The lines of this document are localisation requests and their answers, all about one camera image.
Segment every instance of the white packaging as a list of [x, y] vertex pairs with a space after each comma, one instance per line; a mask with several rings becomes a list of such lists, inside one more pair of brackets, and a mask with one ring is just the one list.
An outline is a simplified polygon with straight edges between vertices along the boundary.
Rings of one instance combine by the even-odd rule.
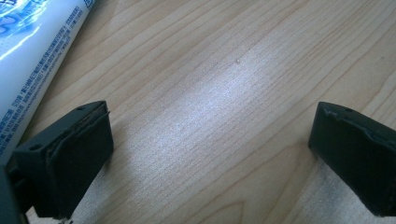
[[94, 0], [0, 0], [0, 164], [35, 113]]

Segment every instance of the toothpaste tube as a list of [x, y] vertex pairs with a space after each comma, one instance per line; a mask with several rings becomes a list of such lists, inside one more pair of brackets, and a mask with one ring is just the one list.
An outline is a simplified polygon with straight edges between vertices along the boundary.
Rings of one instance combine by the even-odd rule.
[[0, 0], [0, 164], [19, 143], [94, 0]]

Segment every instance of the wooden table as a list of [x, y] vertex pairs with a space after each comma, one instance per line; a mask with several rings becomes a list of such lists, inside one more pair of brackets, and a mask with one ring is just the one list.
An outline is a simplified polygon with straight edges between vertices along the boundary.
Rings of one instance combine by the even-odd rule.
[[97, 100], [115, 151], [74, 224], [396, 222], [307, 147], [318, 101], [396, 128], [396, 1], [99, 0], [27, 136]]

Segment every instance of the light wood surface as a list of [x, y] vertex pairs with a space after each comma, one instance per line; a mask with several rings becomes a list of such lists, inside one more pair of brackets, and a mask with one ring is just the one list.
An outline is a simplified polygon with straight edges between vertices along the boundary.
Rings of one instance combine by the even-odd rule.
[[115, 151], [73, 224], [396, 223], [307, 147], [318, 101], [396, 129], [394, 0], [100, 0], [26, 136], [97, 100]]

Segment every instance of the table surface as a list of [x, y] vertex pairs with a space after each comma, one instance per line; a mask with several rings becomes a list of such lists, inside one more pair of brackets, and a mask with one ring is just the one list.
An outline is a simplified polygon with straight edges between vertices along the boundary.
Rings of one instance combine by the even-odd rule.
[[99, 0], [26, 136], [97, 100], [114, 155], [74, 224], [396, 222], [307, 146], [319, 101], [396, 128], [396, 1]]

